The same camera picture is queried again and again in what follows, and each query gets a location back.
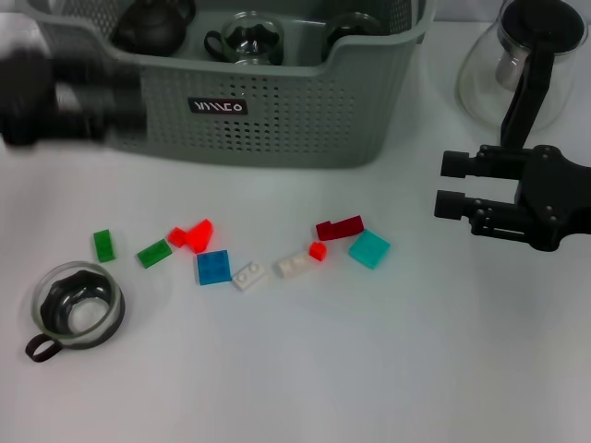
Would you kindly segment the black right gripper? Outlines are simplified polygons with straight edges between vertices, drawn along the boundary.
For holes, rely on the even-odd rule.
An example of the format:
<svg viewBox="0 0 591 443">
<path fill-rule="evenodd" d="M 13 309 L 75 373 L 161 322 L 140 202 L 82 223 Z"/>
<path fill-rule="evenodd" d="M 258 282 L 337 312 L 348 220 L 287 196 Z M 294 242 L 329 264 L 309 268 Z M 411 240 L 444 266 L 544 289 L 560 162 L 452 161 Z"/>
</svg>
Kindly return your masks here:
<svg viewBox="0 0 591 443">
<path fill-rule="evenodd" d="M 526 231 L 534 249 L 553 252 L 569 235 L 590 234 L 590 168 L 566 159 L 550 145 L 532 150 L 510 150 L 482 145 L 471 157 L 467 152 L 446 150 L 440 175 L 519 180 L 518 204 L 533 221 Z M 468 219 L 471 234 L 490 238 L 522 238 L 523 211 L 516 205 L 469 198 L 463 193 L 439 190 L 436 218 Z"/>
</svg>

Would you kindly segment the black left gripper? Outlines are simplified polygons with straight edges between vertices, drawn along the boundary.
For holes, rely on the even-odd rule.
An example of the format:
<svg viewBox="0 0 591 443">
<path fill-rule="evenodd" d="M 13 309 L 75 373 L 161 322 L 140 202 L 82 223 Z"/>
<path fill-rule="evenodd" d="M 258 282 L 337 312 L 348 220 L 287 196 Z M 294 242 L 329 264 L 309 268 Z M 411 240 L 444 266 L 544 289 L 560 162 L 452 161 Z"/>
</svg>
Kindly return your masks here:
<svg viewBox="0 0 591 443">
<path fill-rule="evenodd" d="M 1 136 L 9 146 L 30 146 L 52 138 L 58 114 L 95 133 L 144 135 L 147 110 L 139 70 L 133 65 L 108 65 L 96 59 L 57 57 L 56 79 L 70 84 L 121 88 L 57 89 L 51 62 L 37 50 L 17 49 L 1 59 Z"/>
</svg>

